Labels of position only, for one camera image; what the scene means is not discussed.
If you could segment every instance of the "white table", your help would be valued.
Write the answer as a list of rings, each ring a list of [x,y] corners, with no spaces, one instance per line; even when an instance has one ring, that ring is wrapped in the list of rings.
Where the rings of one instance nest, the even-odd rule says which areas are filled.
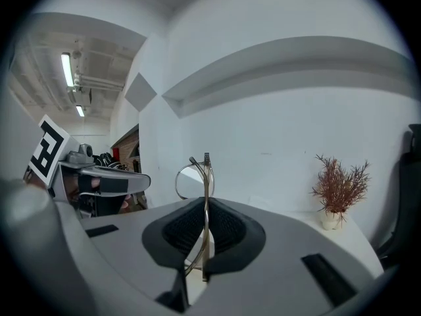
[[[383,274],[383,267],[376,253],[351,216],[346,216],[347,221],[343,222],[342,228],[325,230],[320,222],[319,212],[280,212],[279,214],[300,220],[313,227],[359,260],[374,278]]]
[[[343,223],[341,229],[324,230],[318,212],[279,212],[278,214],[300,220],[314,228],[359,260],[374,278],[383,274],[383,267],[376,253],[350,216],[346,217],[347,221]],[[187,276],[187,294],[190,304],[194,304],[205,289],[206,283],[202,281],[202,272],[197,269],[192,270]]]

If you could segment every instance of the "potted plant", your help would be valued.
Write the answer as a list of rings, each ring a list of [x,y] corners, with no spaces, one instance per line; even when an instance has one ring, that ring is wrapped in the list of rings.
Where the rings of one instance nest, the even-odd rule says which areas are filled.
[[[346,221],[344,214],[348,208],[365,199],[370,180],[366,170],[370,164],[365,161],[363,166],[354,166],[346,171],[335,157],[316,155],[316,158],[323,163],[323,171],[318,174],[318,184],[311,193],[321,198],[323,208],[319,211],[322,211],[323,228],[338,229]]]

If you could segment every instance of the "red dried plant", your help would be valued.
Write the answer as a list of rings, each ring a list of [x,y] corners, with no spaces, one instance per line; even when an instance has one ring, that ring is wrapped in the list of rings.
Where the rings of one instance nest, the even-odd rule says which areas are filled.
[[[343,214],[348,208],[365,199],[370,180],[366,170],[370,164],[365,161],[363,166],[353,166],[350,171],[346,171],[335,157],[316,155],[316,158],[323,163],[324,170],[318,174],[318,184],[312,188],[311,193],[322,198],[321,210],[339,214],[340,220],[345,220]]]

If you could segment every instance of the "white pot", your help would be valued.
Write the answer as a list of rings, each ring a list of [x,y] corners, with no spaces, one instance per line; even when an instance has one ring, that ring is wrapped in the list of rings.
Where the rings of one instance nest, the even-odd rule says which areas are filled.
[[[320,211],[320,220],[323,228],[326,230],[342,228],[343,222],[341,221],[341,216],[337,213]]]

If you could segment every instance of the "shelf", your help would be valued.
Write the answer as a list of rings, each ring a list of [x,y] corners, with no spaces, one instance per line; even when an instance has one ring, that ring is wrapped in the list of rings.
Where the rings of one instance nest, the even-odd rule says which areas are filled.
[[[140,154],[139,154],[139,143],[137,143],[133,149],[131,150],[131,152],[129,153],[129,158],[139,158],[140,159]]]
[[[129,131],[127,131],[123,136],[121,136],[115,143],[111,145],[111,149],[114,149],[119,143],[121,143],[123,140],[125,140],[128,136],[133,134],[134,132],[139,131],[139,124],[135,125],[133,128],[131,128]]]
[[[351,38],[307,36],[269,41],[232,53],[184,78],[162,96],[169,103],[188,103],[263,76],[320,69],[416,76],[414,63],[388,48]]]

